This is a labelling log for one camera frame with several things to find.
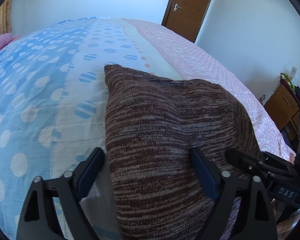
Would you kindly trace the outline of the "beige patterned curtain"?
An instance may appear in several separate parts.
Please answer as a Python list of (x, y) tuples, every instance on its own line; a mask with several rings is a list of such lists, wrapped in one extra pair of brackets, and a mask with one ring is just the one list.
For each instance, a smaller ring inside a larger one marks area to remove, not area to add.
[(0, 6), (0, 35), (12, 32), (12, 0), (4, 0)]

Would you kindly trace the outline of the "brown wooden desk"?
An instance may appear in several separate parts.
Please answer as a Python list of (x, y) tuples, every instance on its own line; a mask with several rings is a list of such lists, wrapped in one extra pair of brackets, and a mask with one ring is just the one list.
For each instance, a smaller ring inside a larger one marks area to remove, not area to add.
[(286, 132), (291, 141), (298, 136), (299, 101), (283, 81), (279, 82), (264, 107), (280, 132)]

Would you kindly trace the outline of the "green item on desk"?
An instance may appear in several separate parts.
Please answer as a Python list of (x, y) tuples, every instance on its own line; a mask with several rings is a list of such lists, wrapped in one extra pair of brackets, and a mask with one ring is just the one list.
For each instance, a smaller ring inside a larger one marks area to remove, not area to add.
[(293, 85), (291, 79), (290, 79), (290, 76), (286, 73), (280, 73), (280, 78), (281, 79), (284, 79), (287, 83), (287, 85), (290, 87), (290, 89), (292, 91), (295, 91), (295, 86)]

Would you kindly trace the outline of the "brown wooden door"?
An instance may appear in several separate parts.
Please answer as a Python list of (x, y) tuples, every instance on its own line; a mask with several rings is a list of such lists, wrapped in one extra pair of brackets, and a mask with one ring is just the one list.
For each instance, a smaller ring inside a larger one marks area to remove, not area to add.
[[(211, 0), (168, 0), (162, 25), (194, 42), (210, 2)], [(175, 3), (183, 9), (173, 11)]]

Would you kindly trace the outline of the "white wall socket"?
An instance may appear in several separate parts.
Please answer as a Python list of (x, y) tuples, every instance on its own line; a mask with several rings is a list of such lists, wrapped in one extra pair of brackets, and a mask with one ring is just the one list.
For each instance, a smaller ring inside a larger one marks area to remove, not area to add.
[(293, 78), (295, 75), (296, 75), (296, 71), (297, 71), (297, 68), (296, 67), (292, 67), (292, 70), (290, 72), (290, 76)]

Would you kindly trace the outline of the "brown knit sweater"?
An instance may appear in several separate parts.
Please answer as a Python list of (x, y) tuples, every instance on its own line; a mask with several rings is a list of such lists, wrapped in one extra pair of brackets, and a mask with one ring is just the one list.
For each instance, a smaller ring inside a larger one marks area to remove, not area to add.
[(242, 178), (225, 152), (261, 157), (244, 106), (205, 80), (158, 77), (107, 65), (106, 150), (123, 239), (195, 239), (213, 201), (190, 164), (199, 148), (220, 170)]

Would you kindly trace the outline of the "pink and blue bedsheet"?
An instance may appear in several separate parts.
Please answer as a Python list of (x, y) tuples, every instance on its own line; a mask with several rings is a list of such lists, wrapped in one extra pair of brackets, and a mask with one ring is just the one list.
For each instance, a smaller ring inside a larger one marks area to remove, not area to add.
[(217, 83), (247, 110), (261, 150), (286, 160), (295, 155), (254, 94), (173, 31), (122, 18), (58, 22), (0, 50), (0, 228), (7, 238), (17, 236), (34, 177), (57, 178), (104, 147), (108, 64)]

